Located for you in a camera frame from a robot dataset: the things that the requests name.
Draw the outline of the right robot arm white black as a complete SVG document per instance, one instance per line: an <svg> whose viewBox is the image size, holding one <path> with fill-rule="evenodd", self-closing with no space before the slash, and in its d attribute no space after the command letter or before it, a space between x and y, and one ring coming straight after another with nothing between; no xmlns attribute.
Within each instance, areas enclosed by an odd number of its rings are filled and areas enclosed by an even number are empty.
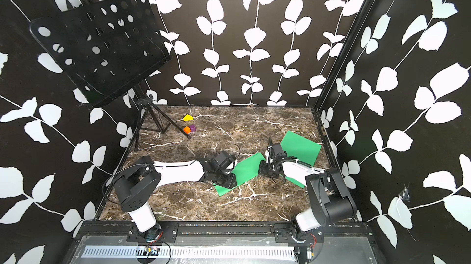
<svg viewBox="0 0 471 264"><path fill-rule="evenodd" d="M294 217L293 225L298 233L352 218L358 211L338 169L315 168L289 156L279 143L269 144L258 174L273 179L282 177L307 189L310 207Z"/></svg>

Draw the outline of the green rectangular paper sheet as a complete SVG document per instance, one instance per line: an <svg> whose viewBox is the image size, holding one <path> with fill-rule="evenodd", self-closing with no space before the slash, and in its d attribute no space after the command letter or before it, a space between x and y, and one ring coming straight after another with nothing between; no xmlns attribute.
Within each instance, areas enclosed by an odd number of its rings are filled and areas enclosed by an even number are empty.
<svg viewBox="0 0 471 264"><path fill-rule="evenodd" d="M235 167L234 170L231 172L235 174L235 178L237 181L236 186L240 186L251 179L258 176L260 163L265 161L266 158L261 154L257 153L252 155L242 162L239 162Z"/></svg>

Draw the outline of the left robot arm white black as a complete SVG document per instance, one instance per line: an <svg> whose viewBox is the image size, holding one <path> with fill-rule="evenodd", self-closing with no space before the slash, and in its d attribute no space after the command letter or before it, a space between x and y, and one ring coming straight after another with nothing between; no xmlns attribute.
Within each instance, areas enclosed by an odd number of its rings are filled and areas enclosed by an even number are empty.
<svg viewBox="0 0 471 264"><path fill-rule="evenodd" d="M208 182L232 189L237 186L236 176L231 172L236 165L236 157L226 151L210 159L197 158L188 162L159 162L143 156L116 173L111 185L121 210L132 219L132 234L151 243L163 237L163 228L148 202L155 189L182 182Z"/></svg>

